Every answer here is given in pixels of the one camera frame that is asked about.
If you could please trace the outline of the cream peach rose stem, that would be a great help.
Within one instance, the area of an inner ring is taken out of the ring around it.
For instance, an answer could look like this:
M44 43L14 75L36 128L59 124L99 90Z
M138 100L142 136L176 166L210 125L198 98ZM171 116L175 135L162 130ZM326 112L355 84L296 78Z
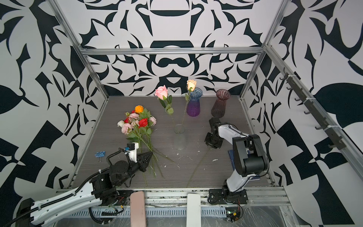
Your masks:
M196 84L197 84L197 82L192 79L189 79L186 83L186 88L187 88L187 93L185 94L186 104L185 104L185 108L184 108L184 112L183 112L183 118L182 118L182 123L181 123L182 125L184 124L187 106L191 99L191 93L196 89Z

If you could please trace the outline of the pink rose stem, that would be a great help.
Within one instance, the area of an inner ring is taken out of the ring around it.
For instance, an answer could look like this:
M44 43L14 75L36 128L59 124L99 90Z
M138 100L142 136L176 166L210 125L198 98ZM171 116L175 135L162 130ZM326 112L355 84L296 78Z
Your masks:
M174 109L173 109L173 97L169 94L168 89L165 85L158 87L155 90L154 96L156 96L159 100L159 103L163 107L164 111L171 117L173 122L173 129L175 130L177 124L173 117Z

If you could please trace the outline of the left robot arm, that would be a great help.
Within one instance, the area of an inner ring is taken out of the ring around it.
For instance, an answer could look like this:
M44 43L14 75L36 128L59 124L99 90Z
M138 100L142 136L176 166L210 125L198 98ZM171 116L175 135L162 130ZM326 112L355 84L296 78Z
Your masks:
M152 157L152 151L139 154L121 148L106 158L108 168L92 174L76 189L41 201L23 201L16 217L4 226L49 227L84 209L111 205L120 196L117 187L126 185L137 172L145 172Z

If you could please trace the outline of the clear glass vase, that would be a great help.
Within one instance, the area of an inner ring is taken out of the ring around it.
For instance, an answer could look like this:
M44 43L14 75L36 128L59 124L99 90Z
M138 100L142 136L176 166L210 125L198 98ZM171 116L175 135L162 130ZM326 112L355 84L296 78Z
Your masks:
M174 148L176 150L184 150L187 146L186 129L182 124L174 127Z

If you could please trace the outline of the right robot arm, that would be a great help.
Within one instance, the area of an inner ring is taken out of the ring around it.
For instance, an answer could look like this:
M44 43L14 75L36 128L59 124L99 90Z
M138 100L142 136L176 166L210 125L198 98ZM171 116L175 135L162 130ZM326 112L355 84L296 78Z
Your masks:
M211 132L205 138L208 146L218 149L225 141L232 145L234 171L226 180L229 193L242 191L252 178L268 173L268 157L258 135L243 133L217 117L209 119L209 125Z

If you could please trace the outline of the blue rose stem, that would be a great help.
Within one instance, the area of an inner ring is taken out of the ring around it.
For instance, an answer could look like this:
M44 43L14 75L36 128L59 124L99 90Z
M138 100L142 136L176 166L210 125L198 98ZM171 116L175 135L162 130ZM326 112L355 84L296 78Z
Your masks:
M206 153L203 155L203 157L202 157L202 159L200 160L200 162L197 164L197 166L195 167L195 169L194 169L194 171L193 171L193 173L192 173L192 175L191 175L191 177L189 178L189 180L188 180L188 183L187 183L187 188L189 188L190 187L190 184L191 184L191 182L192 182L192 180L193 180L193 177L194 177L194 175L196 174L196 172L197 172L197 170L198 170L198 168L200 167L200 165L202 164L202 162L204 161L204 159L205 159L205 157L209 154L209 152L212 150L212 148L211 147L208 147L207 148L207 151L206 151Z

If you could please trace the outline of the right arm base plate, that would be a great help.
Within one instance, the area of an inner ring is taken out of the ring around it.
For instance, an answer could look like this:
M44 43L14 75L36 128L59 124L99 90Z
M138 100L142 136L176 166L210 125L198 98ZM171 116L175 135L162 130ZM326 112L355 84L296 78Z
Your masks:
M222 204L242 204L248 203L248 196L246 190L242 190L237 193L231 193L224 189L209 189L209 195L207 201L212 205Z

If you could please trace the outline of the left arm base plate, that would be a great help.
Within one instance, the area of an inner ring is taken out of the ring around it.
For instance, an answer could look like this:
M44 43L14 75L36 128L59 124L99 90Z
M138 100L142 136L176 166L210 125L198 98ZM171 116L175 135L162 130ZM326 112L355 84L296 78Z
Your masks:
M107 190L99 193L92 193L96 199L102 201L102 206L107 206L111 204L125 205L127 199L133 193L133 190Z

